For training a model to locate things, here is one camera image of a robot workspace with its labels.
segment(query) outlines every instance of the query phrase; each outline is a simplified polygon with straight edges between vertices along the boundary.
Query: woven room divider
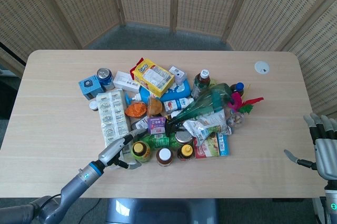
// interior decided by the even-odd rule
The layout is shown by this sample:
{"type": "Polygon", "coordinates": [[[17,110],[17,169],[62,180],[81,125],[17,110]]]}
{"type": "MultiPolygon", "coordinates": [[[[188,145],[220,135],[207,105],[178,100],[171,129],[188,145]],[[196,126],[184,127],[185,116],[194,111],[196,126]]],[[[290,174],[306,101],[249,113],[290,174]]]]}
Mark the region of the woven room divider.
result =
{"type": "MultiPolygon", "coordinates": [[[[0,0],[0,38],[27,61],[34,50],[83,49],[118,24],[140,22],[221,37],[238,51],[290,51],[313,110],[330,113],[337,107],[335,1],[0,0]]],[[[0,63],[23,73],[4,51],[0,63]]]]}

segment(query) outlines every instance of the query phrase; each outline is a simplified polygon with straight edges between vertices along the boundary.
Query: blue can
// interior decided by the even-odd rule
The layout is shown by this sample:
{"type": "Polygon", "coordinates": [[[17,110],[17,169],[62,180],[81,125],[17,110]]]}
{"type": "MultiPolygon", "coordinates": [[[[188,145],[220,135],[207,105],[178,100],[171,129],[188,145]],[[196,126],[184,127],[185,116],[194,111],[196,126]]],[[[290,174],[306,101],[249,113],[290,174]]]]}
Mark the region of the blue can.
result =
{"type": "Polygon", "coordinates": [[[115,88],[112,73],[109,69],[102,67],[97,70],[97,78],[104,89],[112,90],[115,88]]]}

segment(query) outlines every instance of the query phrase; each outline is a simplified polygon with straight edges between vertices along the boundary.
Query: robot finger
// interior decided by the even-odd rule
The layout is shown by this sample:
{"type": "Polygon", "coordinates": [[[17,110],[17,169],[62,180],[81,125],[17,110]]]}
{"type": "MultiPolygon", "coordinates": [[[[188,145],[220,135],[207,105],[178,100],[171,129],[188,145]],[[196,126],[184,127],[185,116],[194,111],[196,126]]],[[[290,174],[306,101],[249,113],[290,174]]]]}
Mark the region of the robot finger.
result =
{"type": "Polygon", "coordinates": [[[324,125],[320,117],[318,117],[315,113],[310,113],[310,117],[315,121],[315,124],[320,132],[320,138],[322,139],[327,138],[324,125]]]}
{"type": "Polygon", "coordinates": [[[329,120],[329,118],[327,116],[325,116],[325,115],[322,115],[321,119],[323,121],[325,132],[326,132],[326,134],[328,136],[327,138],[329,138],[329,139],[335,139],[335,134],[334,134],[334,131],[333,131],[333,126],[332,126],[332,123],[329,120]]]}
{"type": "Polygon", "coordinates": [[[315,145],[316,139],[319,139],[321,137],[319,129],[317,128],[314,120],[310,116],[304,115],[303,118],[306,121],[306,123],[308,124],[311,139],[312,139],[312,143],[315,145]]]}
{"type": "Polygon", "coordinates": [[[337,139],[337,121],[335,119],[330,119],[333,126],[333,131],[335,132],[335,139],[337,139]]]}

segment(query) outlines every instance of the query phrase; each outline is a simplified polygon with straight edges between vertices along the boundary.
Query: yellow jar lid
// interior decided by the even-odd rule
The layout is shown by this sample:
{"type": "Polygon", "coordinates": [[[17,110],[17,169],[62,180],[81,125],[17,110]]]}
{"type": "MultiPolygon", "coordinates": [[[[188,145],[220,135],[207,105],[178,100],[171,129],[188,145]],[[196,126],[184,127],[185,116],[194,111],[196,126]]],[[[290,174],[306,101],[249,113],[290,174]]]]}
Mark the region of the yellow jar lid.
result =
{"type": "Polygon", "coordinates": [[[144,147],[143,147],[143,145],[142,145],[141,143],[136,143],[136,144],[134,144],[134,146],[133,146],[133,150],[134,150],[137,154],[139,154],[139,153],[142,153],[142,152],[143,152],[144,147]]]}
{"type": "Polygon", "coordinates": [[[181,148],[181,153],[186,156],[186,157],[189,157],[192,153],[193,153],[193,149],[191,147],[191,145],[183,145],[182,148],[181,148]]]}

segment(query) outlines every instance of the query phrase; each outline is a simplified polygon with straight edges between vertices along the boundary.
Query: small purple box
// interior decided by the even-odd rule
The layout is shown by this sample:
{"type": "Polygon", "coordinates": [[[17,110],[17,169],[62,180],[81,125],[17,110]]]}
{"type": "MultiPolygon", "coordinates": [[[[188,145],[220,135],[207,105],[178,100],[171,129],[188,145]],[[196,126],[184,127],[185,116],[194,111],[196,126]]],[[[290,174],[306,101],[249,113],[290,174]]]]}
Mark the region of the small purple box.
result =
{"type": "Polygon", "coordinates": [[[150,134],[165,133],[165,117],[152,117],[147,119],[150,134]]]}

